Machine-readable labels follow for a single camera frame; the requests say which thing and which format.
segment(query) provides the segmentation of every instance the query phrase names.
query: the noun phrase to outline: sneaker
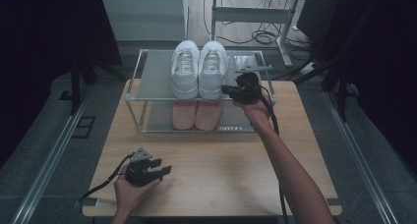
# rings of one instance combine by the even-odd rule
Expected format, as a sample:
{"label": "sneaker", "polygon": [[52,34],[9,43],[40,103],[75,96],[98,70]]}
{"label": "sneaker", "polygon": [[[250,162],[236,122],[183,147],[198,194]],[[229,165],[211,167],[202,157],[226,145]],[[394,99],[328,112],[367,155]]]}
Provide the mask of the sneaker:
{"label": "sneaker", "polygon": [[172,88],[177,99],[192,99],[198,94],[197,71],[200,51],[192,40],[182,41],[172,56]]}
{"label": "sneaker", "polygon": [[227,53],[223,45],[211,40],[203,47],[199,63],[199,94],[204,99],[223,96],[221,86],[227,72]]}

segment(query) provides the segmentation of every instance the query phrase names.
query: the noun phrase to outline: human arm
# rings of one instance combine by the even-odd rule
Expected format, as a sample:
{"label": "human arm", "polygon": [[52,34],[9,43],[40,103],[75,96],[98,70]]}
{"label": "human arm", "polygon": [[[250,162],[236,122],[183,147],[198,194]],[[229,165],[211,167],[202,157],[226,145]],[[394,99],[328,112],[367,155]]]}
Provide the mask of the human arm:
{"label": "human arm", "polygon": [[260,100],[255,104],[233,103],[244,110],[260,136],[297,223],[334,223],[321,191],[274,131],[263,103]]}
{"label": "human arm", "polygon": [[154,180],[144,187],[136,187],[125,179],[127,166],[123,166],[119,177],[114,182],[116,192],[117,211],[114,215],[112,224],[126,223],[133,210],[139,205],[145,194],[155,188],[160,180]]}

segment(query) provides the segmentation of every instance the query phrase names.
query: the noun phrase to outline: table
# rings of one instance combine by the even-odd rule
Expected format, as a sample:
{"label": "table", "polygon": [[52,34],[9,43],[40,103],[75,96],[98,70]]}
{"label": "table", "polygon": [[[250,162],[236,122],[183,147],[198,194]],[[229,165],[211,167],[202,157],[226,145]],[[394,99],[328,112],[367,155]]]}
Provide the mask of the table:
{"label": "table", "polygon": [[[134,88],[140,81],[135,80]],[[107,179],[127,154],[143,147],[172,165],[133,215],[146,217],[274,216],[280,215],[278,181],[267,153],[256,134],[158,133],[139,134],[124,98],[126,83],[90,187]],[[292,82],[272,82],[277,94],[274,111],[280,134],[290,150],[316,181],[329,203],[337,194]],[[133,110],[142,110],[138,102]],[[112,216],[116,210],[113,186],[92,194],[96,206],[84,206],[85,216]],[[333,215],[341,205],[330,205]]]}

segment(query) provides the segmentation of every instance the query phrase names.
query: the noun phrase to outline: pink slipper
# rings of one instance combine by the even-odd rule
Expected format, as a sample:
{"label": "pink slipper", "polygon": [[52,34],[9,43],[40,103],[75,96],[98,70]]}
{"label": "pink slipper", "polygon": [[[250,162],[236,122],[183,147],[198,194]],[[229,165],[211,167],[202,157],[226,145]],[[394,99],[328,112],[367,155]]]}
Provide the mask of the pink slipper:
{"label": "pink slipper", "polygon": [[172,126],[178,130],[188,130],[194,126],[197,101],[174,101],[172,106]]}
{"label": "pink slipper", "polygon": [[223,102],[221,101],[200,101],[197,107],[196,127],[203,131],[217,128],[222,109]]}

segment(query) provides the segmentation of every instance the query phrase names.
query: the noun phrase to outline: black cable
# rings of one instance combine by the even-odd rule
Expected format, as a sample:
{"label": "black cable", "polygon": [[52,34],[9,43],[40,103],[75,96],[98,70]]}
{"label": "black cable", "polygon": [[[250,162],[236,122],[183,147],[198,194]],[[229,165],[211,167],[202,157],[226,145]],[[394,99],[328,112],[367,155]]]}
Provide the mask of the black cable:
{"label": "black cable", "polygon": [[268,8],[270,8],[270,3],[272,3],[272,0],[269,0]]}
{"label": "black cable", "polygon": [[287,40],[285,40],[285,45],[290,47],[290,48],[294,48],[294,49],[299,49],[299,50],[305,50],[305,51],[310,51],[312,50],[312,48],[310,46],[305,47],[305,46],[300,46],[300,45],[295,45]]}
{"label": "black cable", "polygon": [[295,51],[304,51],[304,52],[306,52],[306,50],[302,50],[302,49],[294,49],[294,50],[290,50],[290,51],[289,51],[289,55],[290,55],[293,59],[296,59],[296,60],[301,60],[301,61],[306,61],[306,60],[307,60],[307,59],[302,59],[302,58],[299,58],[299,57],[295,56],[295,55],[294,55],[294,53],[293,53],[293,52],[295,52]]}
{"label": "black cable", "polygon": [[288,2],[288,0],[285,0],[285,4],[284,4],[284,9],[285,9],[285,7],[286,7],[286,3]]}
{"label": "black cable", "polygon": [[219,35],[217,35],[216,38],[223,39],[223,40],[227,40],[227,41],[232,42],[232,43],[235,43],[235,44],[245,44],[245,43],[248,43],[248,42],[251,42],[252,40],[254,40],[254,38],[252,38],[250,40],[245,40],[245,41],[242,41],[242,42],[238,42],[238,41],[234,41],[234,40],[227,39],[227,38],[222,37],[222,36],[219,36]]}
{"label": "black cable", "polygon": [[206,0],[203,0],[203,20],[205,21],[205,27],[208,34],[211,34],[208,29],[208,25],[206,24]]}
{"label": "black cable", "polygon": [[[279,25],[279,28],[275,24],[272,24],[272,25],[276,28],[276,30],[278,30],[278,35],[282,35],[282,33],[281,33],[281,24]],[[290,39],[288,37],[286,37],[285,40],[292,41],[292,42],[297,42],[297,43],[312,44],[312,42],[310,42],[310,41],[293,40],[293,39]]]}
{"label": "black cable", "polygon": [[96,187],[94,187],[93,189],[89,190],[88,192],[86,192],[84,195],[82,195],[79,199],[78,199],[78,205],[81,206],[81,204],[83,203],[83,199],[88,197],[89,195],[93,194],[94,192],[103,189],[105,186],[107,186],[119,173],[120,169],[122,168],[123,164],[126,162],[126,160],[128,158],[131,158],[135,153],[129,154],[127,155],[125,158],[123,158],[123,160],[120,162],[120,164],[117,166],[117,168],[114,170],[114,172],[107,178],[107,180],[105,180],[105,182],[103,182],[101,185],[98,185]]}
{"label": "black cable", "polygon": [[[268,94],[268,99],[269,102],[265,99],[265,97],[262,95],[261,92],[258,92],[254,86],[252,86],[250,83],[244,81],[244,80],[240,80],[241,82],[245,83],[257,96],[258,98],[261,100],[261,102],[264,104],[265,108],[267,109],[269,116],[272,120],[272,124],[273,124],[273,130],[276,132],[277,135],[279,135],[279,127],[278,127],[278,121],[276,119],[276,116],[273,112],[273,107],[271,105],[272,101],[270,99],[270,95],[269,95],[269,91],[261,86],[261,88],[263,88],[267,94]],[[281,202],[281,209],[282,209],[282,216],[284,218],[284,222],[285,224],[288,224],[288,214],[286,212],[286,206],[285,206],[285,196],[284,193],[282,191],[281,185],[279,185],[279,200]]]}
{"label": "black cable", "polygon": [[279,0],[278,0],[278,3],[276,4],[275,9],[277,9],[277,8],[279,8]]}
{"label": "black cable", "polygon": [[260,3],[258,3],[257,8],[260,7],[263,2],[265,3],[266,0],[261,0]]}
{"label": "black cable", "polygon": [[313,61],[313,59],[315,58],[314,55],[310,56],[305,62],[301,63],[297,68],[295,68],[294,70],[292,70],[289,73],[277,76],[275,78],[270,79],[271,81],[275,81],[277,79],[289,76],[286,80],[291,79],[292,77],[294,77],[296,74],[298,74],[301,70],[303,70],[304,68],[306,68],[306,66]]}

